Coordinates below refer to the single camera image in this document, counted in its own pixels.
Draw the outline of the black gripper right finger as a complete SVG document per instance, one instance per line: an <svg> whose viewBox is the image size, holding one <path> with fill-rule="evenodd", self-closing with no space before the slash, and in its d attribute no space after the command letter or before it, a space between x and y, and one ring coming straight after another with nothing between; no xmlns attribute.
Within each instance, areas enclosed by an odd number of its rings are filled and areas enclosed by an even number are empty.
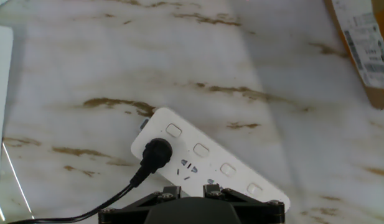
<svg viewBox="0 0 384 224"><path fill-rule="evenodd" d="M218 184L204 185L203 192L204 198L226 202L232 208L227 213L237 217L241 223L285 223L285 204L279 200L261 202Z"/></svg>

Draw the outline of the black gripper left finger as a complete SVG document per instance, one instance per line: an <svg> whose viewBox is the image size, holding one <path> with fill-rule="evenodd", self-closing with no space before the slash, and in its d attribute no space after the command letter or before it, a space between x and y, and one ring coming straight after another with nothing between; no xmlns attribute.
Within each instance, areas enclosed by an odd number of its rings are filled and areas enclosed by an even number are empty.
<svg viewBox="0 0 384 224"><path fill-rule="evenodd" d="M164 187L123 208L105 208L98 212L98 224L144 223L156 205L181 198L181 186Z"/></svg>

